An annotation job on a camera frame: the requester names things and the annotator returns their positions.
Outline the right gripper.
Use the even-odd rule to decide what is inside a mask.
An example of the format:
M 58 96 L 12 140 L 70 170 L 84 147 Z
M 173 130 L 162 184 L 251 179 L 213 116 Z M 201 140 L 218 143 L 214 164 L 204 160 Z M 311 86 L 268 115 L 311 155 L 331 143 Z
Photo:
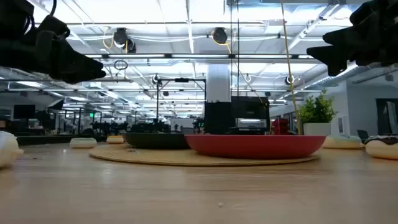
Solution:
M 310 47 L 307 54 L 327 66 L 328 76 L 335 77 L 348 68 L 348 62 L 359 66 L 391 64 L 391 20 L 386 18 L 355 19 L 353 27 L 328 32 L 323 40 L 331 44 Z

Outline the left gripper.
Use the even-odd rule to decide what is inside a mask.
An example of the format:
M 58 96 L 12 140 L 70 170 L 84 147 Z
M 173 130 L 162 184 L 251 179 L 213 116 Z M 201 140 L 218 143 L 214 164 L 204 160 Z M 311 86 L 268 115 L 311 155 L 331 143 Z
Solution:
M 27 53 L 23 56 L 23 70 L 59 75 L 60 71 L 88 70 L 97 72 L 63 73 L 59 80 L 76 84 L 104 78 L 103 64 L 77 51 L 66 41 L 50 30 L 33 30 L 23 38 Z

